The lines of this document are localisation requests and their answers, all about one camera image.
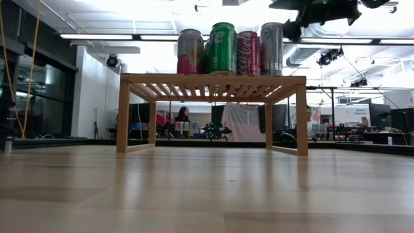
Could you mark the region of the pink and white cloth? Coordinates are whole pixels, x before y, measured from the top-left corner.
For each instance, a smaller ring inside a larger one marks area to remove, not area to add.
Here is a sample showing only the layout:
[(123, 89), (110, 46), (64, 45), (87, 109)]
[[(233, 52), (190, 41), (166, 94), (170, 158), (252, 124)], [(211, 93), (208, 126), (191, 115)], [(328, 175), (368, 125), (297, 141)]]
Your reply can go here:
[(232, 132), (230, 142), (264, 142), (265, 134), (259, 127), (259, 107), (227, 103), (224, 106), (221, 123)]

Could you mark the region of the person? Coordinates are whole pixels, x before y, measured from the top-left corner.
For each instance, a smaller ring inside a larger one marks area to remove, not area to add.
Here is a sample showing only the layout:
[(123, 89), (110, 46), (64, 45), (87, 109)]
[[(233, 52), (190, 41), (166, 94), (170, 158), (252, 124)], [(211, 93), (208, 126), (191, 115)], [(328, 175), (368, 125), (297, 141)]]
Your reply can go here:
[(312, 129), (314, 124), (320, 124), (320, 108), (307, 106), (307, 136), (309, 140), (316, 140), (315, 131)]
[(183, 106), (175, 117), (175, 129), (178, 131), (190, 129), (189, 110)]

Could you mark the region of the black tripod stand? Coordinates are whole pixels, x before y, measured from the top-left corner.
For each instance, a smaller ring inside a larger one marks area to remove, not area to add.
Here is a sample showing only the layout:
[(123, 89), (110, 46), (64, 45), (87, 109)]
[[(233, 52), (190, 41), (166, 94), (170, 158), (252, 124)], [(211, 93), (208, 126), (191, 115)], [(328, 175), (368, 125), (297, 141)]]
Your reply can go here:
[(98, 129), (98, 123), (97, 123), (97, 108), (94, 108), (94, 139), (99, 139), (99, 129)]

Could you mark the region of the wooden slatted shelf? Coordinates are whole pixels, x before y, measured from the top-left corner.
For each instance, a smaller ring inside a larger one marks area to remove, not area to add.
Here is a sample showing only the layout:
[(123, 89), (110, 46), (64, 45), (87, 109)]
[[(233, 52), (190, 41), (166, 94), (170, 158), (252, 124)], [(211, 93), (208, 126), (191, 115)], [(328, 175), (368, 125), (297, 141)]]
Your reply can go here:
[[(121, 74), (116, 150), (129, 153), (155, 147), (156, 104), (179, 102), (251, 102), (265, 105), (265, 143), (269, 150), (306, 156), (307, 79), (304, 76), (269, 76), (243, 74)], [(150, 104), (148, 143), (129, 146), (129, 95), (135, 94)], [(272, 141), (274, 104), (296, 97), (296, 142), (294, 149), (277, 147)]]

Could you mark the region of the black table frame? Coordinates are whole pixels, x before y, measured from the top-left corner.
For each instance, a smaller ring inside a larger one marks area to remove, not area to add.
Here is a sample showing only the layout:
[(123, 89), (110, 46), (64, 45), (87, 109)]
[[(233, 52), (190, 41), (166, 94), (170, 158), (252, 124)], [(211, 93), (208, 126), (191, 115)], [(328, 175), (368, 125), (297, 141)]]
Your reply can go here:
[(53, 148), (65, 146), (104, 145), (115, 146), (115, 139), (15, 139), (12, 144), (14, 150)]
[(357, 144), (348, 142), (310, 142), (309, 149), (332, 149), (381, 153), (389, 155), (403, 155), (414, 157), (414, 146), (399, 146), (386, 144)]

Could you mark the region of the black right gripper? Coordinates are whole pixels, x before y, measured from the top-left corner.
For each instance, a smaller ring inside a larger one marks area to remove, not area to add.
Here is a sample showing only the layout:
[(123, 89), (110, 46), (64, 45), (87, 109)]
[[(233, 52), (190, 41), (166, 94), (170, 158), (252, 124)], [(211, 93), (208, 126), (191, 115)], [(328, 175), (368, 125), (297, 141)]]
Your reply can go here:
[(346, 19), (351, 26), (362, 13), (358, 10), (357, 0), (272, 0), (269, 8), (280, 10), (299, 10), (295, 21), (287, 20), (283, 24), (283, 37), (291, 41), (299, 41), (301, 27), (327, 21)]

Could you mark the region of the black monitor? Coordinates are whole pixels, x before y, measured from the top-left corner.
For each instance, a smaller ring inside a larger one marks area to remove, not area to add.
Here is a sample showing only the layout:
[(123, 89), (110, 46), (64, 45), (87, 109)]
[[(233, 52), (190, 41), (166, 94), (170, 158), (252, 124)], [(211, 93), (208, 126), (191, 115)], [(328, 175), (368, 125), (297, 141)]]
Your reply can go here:
[(391, 127), (391, 108), (384, 104), (369, 104), (371, 127)]
[(403, 132), (414, 131), (414, 108), (392, 109), (391, 126)]

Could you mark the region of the red Coca-Cola can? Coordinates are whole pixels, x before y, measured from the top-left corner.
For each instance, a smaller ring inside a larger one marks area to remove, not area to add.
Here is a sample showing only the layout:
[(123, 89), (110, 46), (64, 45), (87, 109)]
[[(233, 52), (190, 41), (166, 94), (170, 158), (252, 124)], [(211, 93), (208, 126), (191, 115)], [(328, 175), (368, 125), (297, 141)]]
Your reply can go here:
[(237, 35), (237, 73), (260, 75), (260, 40), (256, 32), (244, 31)]

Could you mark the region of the dark glass partition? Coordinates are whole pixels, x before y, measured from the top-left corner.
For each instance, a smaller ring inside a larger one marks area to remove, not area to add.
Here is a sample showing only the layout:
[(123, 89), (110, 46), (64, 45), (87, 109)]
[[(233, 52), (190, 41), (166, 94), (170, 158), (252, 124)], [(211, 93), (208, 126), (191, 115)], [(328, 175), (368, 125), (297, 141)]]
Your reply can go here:
[(67, 41), (39, 41), (36, 52), (23, 42), (24, 53), (0, 43), (0, 133), (20, 136), (71, 134), (76, 47)]

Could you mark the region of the black overhead light bar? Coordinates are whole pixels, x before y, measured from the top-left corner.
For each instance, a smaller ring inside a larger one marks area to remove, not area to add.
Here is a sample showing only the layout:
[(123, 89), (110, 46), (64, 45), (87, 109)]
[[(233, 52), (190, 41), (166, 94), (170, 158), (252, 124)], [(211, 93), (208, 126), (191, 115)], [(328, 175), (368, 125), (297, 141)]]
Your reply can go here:
[[(179, 35), (175, 34), (60, 34), (63, 39), (84, 41), (148, 41), (175, 42)], [(283, 38), (283, 43), (295, 45), (361, 45), (361, 46), (414, 46), (414, 38), (356, 38), (303, 37), (298, 41)]]

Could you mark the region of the pink and white can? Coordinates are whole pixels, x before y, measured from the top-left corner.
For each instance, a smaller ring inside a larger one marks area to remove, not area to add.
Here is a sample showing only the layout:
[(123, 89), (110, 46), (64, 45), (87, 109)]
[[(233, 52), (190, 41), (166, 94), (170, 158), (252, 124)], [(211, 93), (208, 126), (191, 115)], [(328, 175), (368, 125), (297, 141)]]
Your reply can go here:
[(195, 29), (183, 30), (177, 42), (177, 73), (201, 74), (204, 58), (204, 40)]

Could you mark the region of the black left table frame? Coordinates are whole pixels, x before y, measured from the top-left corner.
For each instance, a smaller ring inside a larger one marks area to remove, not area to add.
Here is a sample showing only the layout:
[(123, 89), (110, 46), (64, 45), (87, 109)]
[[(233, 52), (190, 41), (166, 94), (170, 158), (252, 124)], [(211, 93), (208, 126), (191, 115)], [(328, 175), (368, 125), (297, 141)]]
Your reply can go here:
[(15, 139), (12, 144), (14, 150), (53, 148), (65, 146), (104, 145), (115, 146), (115, 139)]

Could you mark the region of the silver ventilation duct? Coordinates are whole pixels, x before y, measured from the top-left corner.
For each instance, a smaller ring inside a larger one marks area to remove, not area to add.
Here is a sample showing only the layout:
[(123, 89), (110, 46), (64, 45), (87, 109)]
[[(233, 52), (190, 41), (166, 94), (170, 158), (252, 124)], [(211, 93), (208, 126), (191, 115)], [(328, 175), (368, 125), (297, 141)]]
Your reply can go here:
[[(324, 25), (319, 23), (310, 24), (308, 27), (301, 27), (301, 36), (320, 39), (322, 37), (342, 37), (349, 31), (350, 26), (347, 24), (346, 19), (339, 19), (329, 21)], [(286, 58), (286, 66), (298, 67), (317, 52), (324, 52), (329, 49), (339, 49), (339, 45), (305, 45), (285, 44), (283, 50), (289, 50), (290, 56)]]

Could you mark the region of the black background robot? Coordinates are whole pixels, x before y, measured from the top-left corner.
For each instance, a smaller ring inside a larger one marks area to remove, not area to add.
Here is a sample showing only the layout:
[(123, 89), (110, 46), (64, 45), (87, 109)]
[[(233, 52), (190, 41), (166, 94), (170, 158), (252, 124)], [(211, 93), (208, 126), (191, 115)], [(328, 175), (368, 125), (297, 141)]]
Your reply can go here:
[(225, 141), (228, 141), (227, 135), (232, 134), (232, 130), (228, 127), (224, 127), (221, 124), (217, 126), (213, 122), (207, 123), (202, 130), (206, 137), (211, 141), (215, 139), (224, 139)]

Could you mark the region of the pale can with dark lid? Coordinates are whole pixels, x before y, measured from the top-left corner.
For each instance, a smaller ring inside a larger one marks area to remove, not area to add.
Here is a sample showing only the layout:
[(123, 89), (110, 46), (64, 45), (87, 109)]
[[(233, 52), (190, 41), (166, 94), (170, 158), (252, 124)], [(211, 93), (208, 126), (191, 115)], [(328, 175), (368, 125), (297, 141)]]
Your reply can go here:
[(281, 76), (283, 69), (283, 25), (269, 22), (261, 27), (261, 72)]

